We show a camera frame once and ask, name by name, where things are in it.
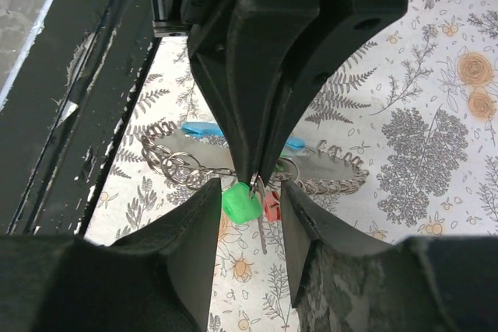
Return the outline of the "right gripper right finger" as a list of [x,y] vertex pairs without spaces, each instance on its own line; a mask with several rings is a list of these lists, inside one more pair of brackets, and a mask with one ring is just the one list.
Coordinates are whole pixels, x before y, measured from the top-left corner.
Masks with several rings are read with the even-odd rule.
[[391,245],[315,204],[280,200],[292,306],[303,331],[495,331],[497,239],[411,236]]

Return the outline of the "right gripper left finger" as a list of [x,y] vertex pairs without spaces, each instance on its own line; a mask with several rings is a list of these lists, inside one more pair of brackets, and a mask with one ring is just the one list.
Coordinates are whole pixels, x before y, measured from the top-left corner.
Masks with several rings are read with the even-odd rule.
[[3,331],[204,331],[221,183],[110,246],[78,236],[1,238]]

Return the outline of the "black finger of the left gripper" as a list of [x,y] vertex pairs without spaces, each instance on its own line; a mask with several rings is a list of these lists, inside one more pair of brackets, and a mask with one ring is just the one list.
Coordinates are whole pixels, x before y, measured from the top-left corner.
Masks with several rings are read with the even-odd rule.
[[277,158],[325,81],[408,0],[219,0],[188,37],[192,74],[235,163]]

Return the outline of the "green key tag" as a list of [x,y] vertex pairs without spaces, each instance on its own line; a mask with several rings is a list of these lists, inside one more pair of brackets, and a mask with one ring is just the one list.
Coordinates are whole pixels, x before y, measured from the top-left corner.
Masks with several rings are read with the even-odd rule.
[[226,216],[235,224],[243,225],[262,215],[262,208],[251,189],[245,183],[237,182],[222,195],[222,208]]

